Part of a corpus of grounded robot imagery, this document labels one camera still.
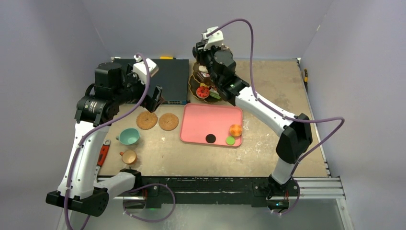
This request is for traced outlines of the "layered chocolate cake bar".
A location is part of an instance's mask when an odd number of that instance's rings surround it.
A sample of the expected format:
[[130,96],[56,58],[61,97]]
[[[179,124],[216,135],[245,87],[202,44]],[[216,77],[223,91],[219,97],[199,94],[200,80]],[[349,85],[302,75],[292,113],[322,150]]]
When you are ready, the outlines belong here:
[[210,75],[208,73],[205,72],[197,72],[197,78],[199,79],[200,82],[207,82],[210,81]]

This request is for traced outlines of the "pink serving tray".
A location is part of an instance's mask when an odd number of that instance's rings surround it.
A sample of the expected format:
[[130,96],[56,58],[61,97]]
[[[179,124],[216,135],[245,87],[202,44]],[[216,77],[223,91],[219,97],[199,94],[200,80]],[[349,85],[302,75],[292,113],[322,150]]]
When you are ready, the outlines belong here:
[[[188,143],[238,147],[242,143],[242,137],[236,137],[233,146],[226,144],[232,124],[243,125],[243,111],[238,107],[189,103],[184,106],[180,139]],[[205,137],[208,134],[216,136],[215,143],[206,142]]]

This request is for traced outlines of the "black chocolate cookie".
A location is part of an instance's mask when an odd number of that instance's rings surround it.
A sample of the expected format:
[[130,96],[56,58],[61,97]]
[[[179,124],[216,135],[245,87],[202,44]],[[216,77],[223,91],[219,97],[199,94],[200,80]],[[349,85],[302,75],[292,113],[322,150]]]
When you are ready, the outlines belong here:
[[210,143],[210,144],[215,143],[215,141],[216,141],[216,136],[215,136],[214,134],[208,134],[208,135],[205,137],[205,140],[206,140],[207,143]]

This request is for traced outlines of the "golden bread bun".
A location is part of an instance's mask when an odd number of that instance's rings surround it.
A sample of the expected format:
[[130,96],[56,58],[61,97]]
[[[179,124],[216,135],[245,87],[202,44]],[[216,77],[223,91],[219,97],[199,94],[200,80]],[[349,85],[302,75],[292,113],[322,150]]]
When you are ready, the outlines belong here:
[[243,133],[243,128],[241,125],[239,124],[232,124],[229,127],[229,134],[233,137],[239,137],[241,136]]

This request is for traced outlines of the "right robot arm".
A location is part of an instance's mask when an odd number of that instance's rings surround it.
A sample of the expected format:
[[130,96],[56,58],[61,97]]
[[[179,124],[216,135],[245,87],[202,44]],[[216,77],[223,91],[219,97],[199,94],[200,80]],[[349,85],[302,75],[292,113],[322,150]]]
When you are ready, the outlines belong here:
[[269,189],[275,195],[282,194],[287,190],[299,157],[313,142],[309,117],[296,116],[260,97],[253,83],[247,83],[236,74],[233,54],[223,48],[222,43],[210,45],[200,41],[192,53],[196,62],[206,68],[221,99],[252,113],[279,137],[276,146],[279,159],[270,175]]

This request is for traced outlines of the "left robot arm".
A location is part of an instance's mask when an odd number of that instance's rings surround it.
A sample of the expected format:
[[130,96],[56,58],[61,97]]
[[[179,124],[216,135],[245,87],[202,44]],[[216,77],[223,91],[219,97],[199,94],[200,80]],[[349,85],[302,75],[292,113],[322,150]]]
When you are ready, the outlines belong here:
[[90,216],[100,216],[110,199],[127,192],[142,192],[141,173],[122,169],[102,182],[94,180],[100,150],[113,122],[118,121],[119,107],[135,103],[149,112],[161,104],[162,88],[157,86],[152,97],[148,88],[157,64],[138,61],[123,68],[116,62],[101,63],[95,69],[95,82],[78,101],[75,113],[75,138],[64,177],[57,190],[46,195],[46,203]]

